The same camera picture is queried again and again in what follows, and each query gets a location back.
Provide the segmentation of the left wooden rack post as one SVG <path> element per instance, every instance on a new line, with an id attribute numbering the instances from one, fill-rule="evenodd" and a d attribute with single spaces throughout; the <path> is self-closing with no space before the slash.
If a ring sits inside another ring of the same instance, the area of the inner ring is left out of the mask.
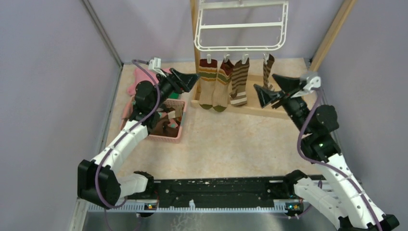
<path id="1" fill-rule="evenodd" d="M 200 63 L 200 51 L 196 48 L 195 46 L 195 38 L 196 38 L 196 24 L 197 24 L 197 1 L 196 0 L 190 0 L 190 8 L 191 8 L 191 22 L 192 22 L 192 36 L 193 36 L 193 48 L 194 48 L 194 62 L 195 62 L 195 70 L 198 72 L 199 69 L 199 63 Z M 198 101 L 199 96 L 200 96 L 200 84 L 197 82 L 196 84 L 196 90 L 193 96 L 193 99 Z"/>

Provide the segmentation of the pink towel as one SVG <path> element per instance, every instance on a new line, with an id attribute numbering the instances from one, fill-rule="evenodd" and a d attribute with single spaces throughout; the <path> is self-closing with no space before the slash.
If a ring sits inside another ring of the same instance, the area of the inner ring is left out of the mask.
<path id="1" fill-rule="evenodd" d="M 154 80 L 151 80 L 148 74 L 143 70 L 136 67 L 133 72 L 134 82 L 127 88 L 127 93 L 129 96 L 148 96 L 153 95 L 157 96 L 157 90 L 154 86 L 160 81 L 158 80 L 156 73 L 151 70 L 146 70 L 149 75 L 153 77 Z"/>

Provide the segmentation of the wooden rack base tray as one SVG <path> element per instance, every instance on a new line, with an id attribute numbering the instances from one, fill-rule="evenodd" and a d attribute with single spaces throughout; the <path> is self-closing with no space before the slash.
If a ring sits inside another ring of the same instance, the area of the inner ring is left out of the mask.
<path id="1" fill-rule="evenodd" d="M 283 107 L 273 109 L 270 105 L 261 108 L 257 93 L 253 87 L 254 84 L 262 84 L 262 75 L 249 74 L 246 84 L 247 104 L 241 107 L 234 107 L 228 104 L 224 112 L 231 112 L 237 114 L 263 116 L 271 118 L 289 119 L 290 117 L 284 111 Z"/>

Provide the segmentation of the wooden rack post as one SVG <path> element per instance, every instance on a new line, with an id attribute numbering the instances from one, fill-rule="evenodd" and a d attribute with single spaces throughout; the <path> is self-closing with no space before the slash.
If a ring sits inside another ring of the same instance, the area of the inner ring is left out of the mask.
<path id="1" fill-rule="evenodd" d="M 198 72 L 199 69 L 199 63 L 200 63 L 200 51 L 196 48 L 195 46 L 195 38 L 196 38 L 196 24 L 197 24 L 197 1 L 196 0 L 190 0 L 190 8 L 191 8 L 191 22 L 192 22 L 192 36 L 193 36 L 193 48 L 194 48 L 194 62 L 195 62 L 195 70 Z M 200 96 L 200 84 L 197 82 L 196 84 L 196 90 L 193 96 L 193 99 L 198 101 L 199 96 Z"/>
<path id="2" fill-rule="evenodd" d="M 312 58 L 310 71 L 318 71 L 344 22 L 347 20 L 357 0 L 344 0 L 335 18 L 333 19 L 326 35 L 320 43 L 314 57 Z"/>

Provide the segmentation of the right wooden rack post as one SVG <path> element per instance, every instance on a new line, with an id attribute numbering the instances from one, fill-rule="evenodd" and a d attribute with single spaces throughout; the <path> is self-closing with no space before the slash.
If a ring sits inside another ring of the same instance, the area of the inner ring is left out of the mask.
<path id="1" fill-rule="evenodd" d="M 318 71 L 344 22 L 347 20 L 357 0 L 344 0 L 335 18 L 333 19 L 326 35 L 320 43 L 314 57 L 312 58 L 310 71 Z"/>

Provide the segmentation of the brown beige striped sock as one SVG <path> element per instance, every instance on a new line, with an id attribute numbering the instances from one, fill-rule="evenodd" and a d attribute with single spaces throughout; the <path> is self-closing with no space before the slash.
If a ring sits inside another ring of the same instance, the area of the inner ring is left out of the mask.
<path id="1" fill-rule="evenodd" d="M 238 61 L 231 73 L 232 92 L 230 94 L 230 104 L 235 107 L 247 104 L 246 82 L 250 67 L 249 59 L 245 63 L 242 60 Z"/>

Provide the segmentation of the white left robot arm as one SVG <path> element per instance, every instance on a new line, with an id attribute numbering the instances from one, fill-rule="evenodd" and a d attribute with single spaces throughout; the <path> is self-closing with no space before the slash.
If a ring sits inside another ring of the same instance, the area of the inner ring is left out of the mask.
<path id="1" fill-rule="evenodd" d="M 94 158 L 79 163 L 78 197 L 105 209 L 119 207 L 120 199 L 136 193 L 143 199 L 152 197 L 151 175 L 141 171 L 121 178 L 116 175 L 131 152 L 160 121 L 158 107 L 174 92 L 190 92 L 199 78 L 199 74 L 185 74 L 170 68 L 168 72 L 160 70 L 150 80 L 139 82 L 135 87 L 132 113 L 119 134 Z"/>

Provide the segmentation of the white clip drying hanger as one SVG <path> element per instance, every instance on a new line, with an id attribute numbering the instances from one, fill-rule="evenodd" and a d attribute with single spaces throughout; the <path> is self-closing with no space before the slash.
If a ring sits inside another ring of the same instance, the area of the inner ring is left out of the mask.
<path id="1" fill-rule="evenodd" d="M 194 45 L 201 52 L 271 52 L 286 42 L 287 0 L 198 3 Z"/>

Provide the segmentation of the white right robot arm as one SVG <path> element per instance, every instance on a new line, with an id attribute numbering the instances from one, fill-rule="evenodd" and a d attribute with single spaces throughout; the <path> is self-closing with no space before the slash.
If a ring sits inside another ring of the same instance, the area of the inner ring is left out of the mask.
<path id="1" fill-rule="evenodd" d="M 383 212 L 368 196 L 349 168 L 332 137 L 339 128 L 334 106 L 322 104 L 321 78 L 316 72 L 300 77 L 273 74 L 280 90 L 254 85 L 260 106 L 282 107 L 299 129 L 297 151 L 326 179 L 334 196 L 300 170 L 284 177 L 282 192 L 288 198 L 305 199 L 338 231 L 392 231 L 399 226 L 395 215 Z"/>

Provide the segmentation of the green cloth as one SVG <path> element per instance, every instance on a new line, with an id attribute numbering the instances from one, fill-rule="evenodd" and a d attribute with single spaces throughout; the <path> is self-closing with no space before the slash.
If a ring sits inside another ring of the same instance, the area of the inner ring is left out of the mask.
<path id="1" fill-rule="evenodd" d="M 169 99 L 179 99 L 180 98 L 180 94 L 176 93 L 176 92 L 172 92 L 169 97 Z"/>

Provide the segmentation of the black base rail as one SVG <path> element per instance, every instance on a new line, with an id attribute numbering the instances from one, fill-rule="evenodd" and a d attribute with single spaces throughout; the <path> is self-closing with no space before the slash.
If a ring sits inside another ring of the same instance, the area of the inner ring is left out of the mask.
<path id="1" fill-rule="evenodd" d="M 254 194 L 257 198 L 299 199 L 292 186 L 284 182 L 284 176 L 198 178 L 198 179 L 156 179 L 146 191 L 134 193 L 127 199 L 176 198 L 182 195 L 242 195 Z"/>

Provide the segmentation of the pink perforated basket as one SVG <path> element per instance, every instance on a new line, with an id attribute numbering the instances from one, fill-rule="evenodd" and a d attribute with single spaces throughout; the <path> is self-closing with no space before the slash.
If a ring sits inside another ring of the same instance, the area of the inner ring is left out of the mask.
<path id="1" fill-rule="evenodd" d="M 147 139 L 152 141 L 179 143 L 186 110 L 187 103 L 185 101 L 167 99 L 159 107 L 159 123 Z"/>

